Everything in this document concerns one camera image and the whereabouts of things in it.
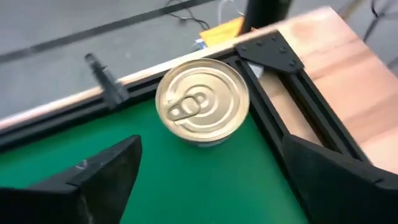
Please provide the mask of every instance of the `green surface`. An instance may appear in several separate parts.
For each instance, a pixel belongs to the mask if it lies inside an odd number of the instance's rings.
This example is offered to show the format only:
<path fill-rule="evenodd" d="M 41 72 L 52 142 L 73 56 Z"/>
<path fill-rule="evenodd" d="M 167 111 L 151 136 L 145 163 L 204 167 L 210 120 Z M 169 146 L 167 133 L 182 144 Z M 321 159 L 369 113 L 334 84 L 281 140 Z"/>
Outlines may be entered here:
<path fill-rule="evenodd" d="M 27 187 L 132 134 L 142 161 L 121 223 L 307 222 L 251 116 L 199 148 L 167 130 L 154 100 L 1 155 L 1 185 Z"/>

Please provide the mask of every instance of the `screw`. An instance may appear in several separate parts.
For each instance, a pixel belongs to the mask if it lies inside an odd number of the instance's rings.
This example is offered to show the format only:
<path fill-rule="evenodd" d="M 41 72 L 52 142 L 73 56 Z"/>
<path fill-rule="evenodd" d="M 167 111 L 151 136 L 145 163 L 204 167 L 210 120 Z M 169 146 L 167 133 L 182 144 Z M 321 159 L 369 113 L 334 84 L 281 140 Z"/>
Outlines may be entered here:
<path fill-rule="evenodd" d="M 279 49 L 279 52 L 280 53 L 282 53 L 282 54 L 284 54 L 284 53 L 286 53 L 286 47 L 281 47 L 280 49 Z"/>
<path fill-rule="evenodd" d="M 291 67 L 294 67 L 294 66 L 296 65 L 296 61 L 295 61 L 295 60 L 289 61 L 289 65 L 290 65 Z"/>

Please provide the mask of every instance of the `tin can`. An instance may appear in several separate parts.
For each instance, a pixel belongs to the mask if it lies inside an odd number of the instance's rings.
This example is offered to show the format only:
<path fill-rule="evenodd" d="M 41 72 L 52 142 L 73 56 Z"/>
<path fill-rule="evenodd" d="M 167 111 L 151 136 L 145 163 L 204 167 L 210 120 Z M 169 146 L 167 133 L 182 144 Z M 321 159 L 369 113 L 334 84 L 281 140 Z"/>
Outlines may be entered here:
<path fill-rule="evenodd" d="M 249 110 L 249 90 L 229 65 L 197 59 L 167 72 L 155 103 L 171 132 L 208 147 L 225 140 L 243 123 Z"/>

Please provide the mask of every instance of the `wooden board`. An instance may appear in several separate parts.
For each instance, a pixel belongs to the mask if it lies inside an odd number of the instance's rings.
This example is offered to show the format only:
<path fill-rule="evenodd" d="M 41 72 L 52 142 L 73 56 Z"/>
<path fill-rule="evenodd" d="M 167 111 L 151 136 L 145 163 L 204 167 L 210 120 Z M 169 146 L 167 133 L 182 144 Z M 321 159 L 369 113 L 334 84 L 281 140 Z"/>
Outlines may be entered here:
<path fill-rule="evenodd" d="M 230 49 L 235 43 L 274 29 L 279 29 L 301 58 L 307 73 L 371 162 L 398 174 L 398 79 L 329 7 L 184 55 L 120 81 L 134 82 L 188 60 Z M 293 134 L 319 143 L 278 80 L 272 74 L 263 74 L 260 82 L 288 129 Z M 100 93 L 100 88 L 93 88 L 6 118 L 0 121 L 0 129 Z"/>

